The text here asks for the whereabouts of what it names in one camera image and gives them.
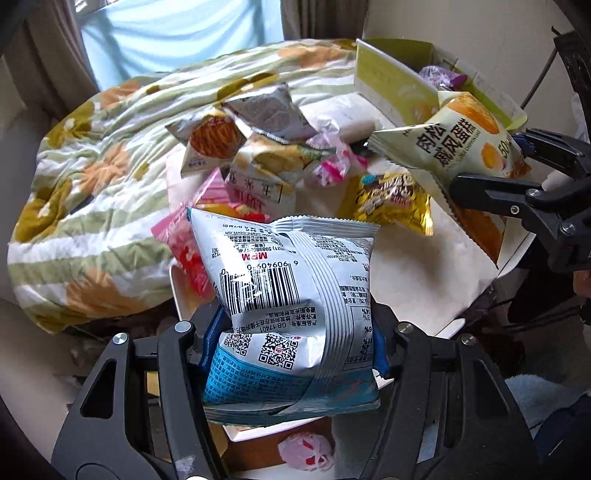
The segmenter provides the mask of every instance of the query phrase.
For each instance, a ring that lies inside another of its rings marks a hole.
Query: snack bag
[[[334,148],[335,153],[325,158],[314,171],[306,177],[308,184],[332,187],[346,178],[361,175],[368,169],[368,161],[355,155],[351,147],[344,143],[336,129],[323,130],[310,138],[306,145],[314,148]]]
[[[316,135],[300,109],[291,101],[286,83],[252,90],[222,102],[250,127],[288,141],[304,141]]]
[[[192,288],[204,299],[213,297],[212,286],[203,266],[201,255],[191,226],[187,221],[186,208],[181,207],[154,225],[150,231],[154,238],[165,243],[189,278]]]
[[[246,205],[231,203],[224,187],[222,173],[216,168],[188,202],[167,215],[151,228],[154,238],[165,243],[187,274],[193,289],[204,299],[213,297],[212,286],[203,267],[203,261],[187,219],[187,207],[196,206],[208,212],[220,213],[253,222],[268,223],[270,218]]]
[[[180,119],[166,128],[187,146],[182,177],[231,162],[245,140],[232,117],[217,108]]]
[[[431,196],[403,168],[381,175],[352,179],[339,210],[339,218],[399,223],[422,235],[433,234]]]
[[[444,193],[459,173],[513,179],[531,170],[513,138],[470,93],[439,92],[439,99],[441,109],[428,123],[374,132],[369,147],[408,168],[428,170]],[[505,220],[450,205],[466,233],[496,263]]]
[[[369,258],[378,225],[189,216],[233,326],[213,354],[208,419],[265,425],[377,408]]]
[[[230,166],[226,177],[230,198],[273,219],[291,215],[296,183],[334,153],[333,148],[293,144],[256,130]]]

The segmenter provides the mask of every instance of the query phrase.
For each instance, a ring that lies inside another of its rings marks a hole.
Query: potato chip bag
[[[440,110],[426,124],[374,132],[369,147],[408,168],[429,171],[447,193],[459,173],[513,179],[531,170],[499,121],[467,92],[439,92]],[[496,263],[505,219],[449,203],[466,233]]]
[[[296,208],[295,185],[335,153],[254,131],[236,154],[226,185],[233,202],[278,219]]]
[[[166,128],[187,146],[182,177],[230,163],[245,140],[233,118],[218,108],[182,118]]]
[[[431,196],[402,167],[351,179],[339,218],[380,225],[399,223],[422,235],[433,234]]]

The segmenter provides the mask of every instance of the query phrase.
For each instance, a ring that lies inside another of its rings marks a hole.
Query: cable
[[[553,26],[552,26],[552,33],[556,36],[560,35],[560,32],[558,30],[556,30]],[[540,87],[540,84],[542,83],[542,81],[546,77],[548,70],[550,70],[552,63],[554,62],[554,59],[556,58],[557,53],[558,53],[558,50],[556,49],[556,47],[554,47],[554,50],[552,50],[552,53],[550,54],[550,58],[548,59],[548,61],[546,62],[546,65],[544,65],[544,68],[542,69],[542,73],[540,73],[540,76],[535,81],[534,86],[531,88],[530,92],[527,94],[527,97],[525,97],[525,100],[523,100],[523,103],[521,104],[522,109],[524,109],[527,106],[527,104],[530,102],[531,98],[534,96],[534,94],[536,93],[536,91]]]

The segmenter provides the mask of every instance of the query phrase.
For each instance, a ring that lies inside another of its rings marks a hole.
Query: floral blanket
[[[349,40],[284,42],[136,77],[80,105],[42,140],[8,246],[23,310],[59,332],[169,299],[173,258],[150,234],[169,213],[165,156],[177,141],[165,126],[260,73],[300,105],[351,93],[354,68]]]

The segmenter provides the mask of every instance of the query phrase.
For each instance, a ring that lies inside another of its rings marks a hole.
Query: pink candy wrapper
[[[329,441],[315,433],[294,433],[277,448],[283,461],[298,470],[326,472],[335,464]]]
[[[308,184],[332,187],[346,178],[363,175],[368,168],[367,159],[355,155],[350,146],[344,143],[339,134],[324,130],[310,138],[306,144],[316,148],[335,148],[336,152],[325,159],[306,178]]]

